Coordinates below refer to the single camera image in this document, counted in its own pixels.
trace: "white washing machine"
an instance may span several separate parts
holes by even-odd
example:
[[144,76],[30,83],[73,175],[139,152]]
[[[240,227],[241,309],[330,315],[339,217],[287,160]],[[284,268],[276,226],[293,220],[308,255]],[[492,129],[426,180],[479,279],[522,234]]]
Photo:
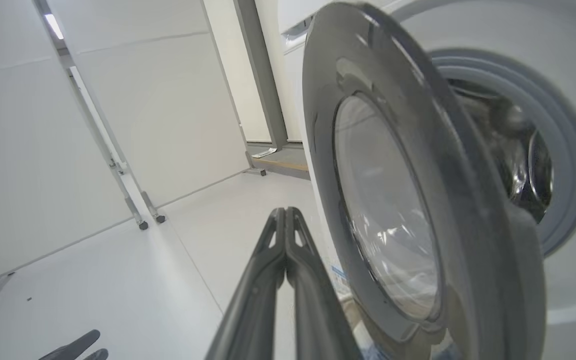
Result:
[[359,5],[313,20],[328,2],[279,0],[279,32],[331,264],[373,338],[534,355],[541,306],[542,358],[576,358],[576,0],[371,2],[407,33]]

